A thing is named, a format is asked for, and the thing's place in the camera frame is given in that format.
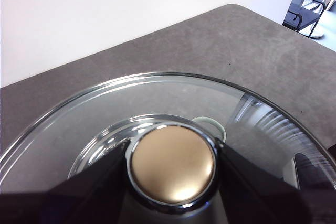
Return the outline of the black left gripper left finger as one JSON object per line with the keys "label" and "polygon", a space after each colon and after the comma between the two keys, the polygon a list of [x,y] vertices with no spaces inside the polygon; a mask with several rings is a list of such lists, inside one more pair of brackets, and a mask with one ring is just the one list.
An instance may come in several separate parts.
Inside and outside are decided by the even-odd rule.
{"label": "black left gripper left finger", "polygon": [[127,138],[56,187],[1,194],[1,223],[116,223],[125,194]]}

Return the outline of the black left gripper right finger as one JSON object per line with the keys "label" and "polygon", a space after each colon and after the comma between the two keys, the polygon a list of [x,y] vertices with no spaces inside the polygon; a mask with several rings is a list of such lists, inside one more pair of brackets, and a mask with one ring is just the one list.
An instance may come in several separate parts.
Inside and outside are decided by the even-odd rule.
{"label": "black left gripper right finger", "polygon": [[335,188],[321,167],[296,154],[298,187],[216,140],[219,193],[229,223],[335,223]]}

